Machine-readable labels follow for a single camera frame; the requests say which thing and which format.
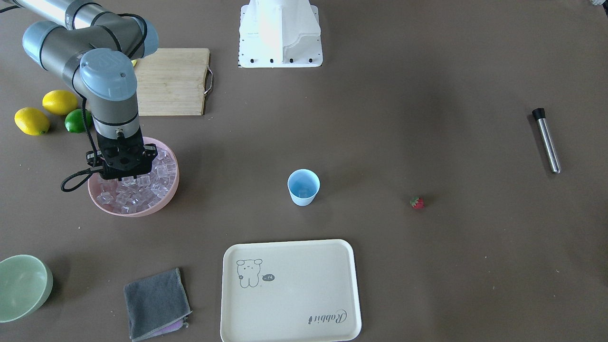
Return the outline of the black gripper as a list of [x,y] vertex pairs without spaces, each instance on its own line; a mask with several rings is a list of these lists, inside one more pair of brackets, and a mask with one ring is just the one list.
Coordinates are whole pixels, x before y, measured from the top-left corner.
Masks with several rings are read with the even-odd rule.
[[128,138],[122,133],[117,139],[100,135],[97,142],[97,160],[94,160],[94,152],[90,150],[86,154],[87,164],[94,171],[99,171],[105,180],[123,178],[123,186],[126,187],[137,185],[135,177],[150,173],[152,162],[158,156],[154,143],[143,143],[140,129]]

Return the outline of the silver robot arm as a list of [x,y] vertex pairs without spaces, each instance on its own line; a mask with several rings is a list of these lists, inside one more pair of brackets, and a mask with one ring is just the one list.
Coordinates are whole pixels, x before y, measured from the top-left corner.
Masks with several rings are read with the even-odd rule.
[[27,9],[44,18],[28,27],[22,47],[78,93],[82,109],[88,105],[92,111],[96,139],[89,139],[89,167],[76,175],[121,180],[149,173],[158,150],[143,141],[131,61],[156,52],[155,27],[94,0],[9,0],[8,5],[1,11]]

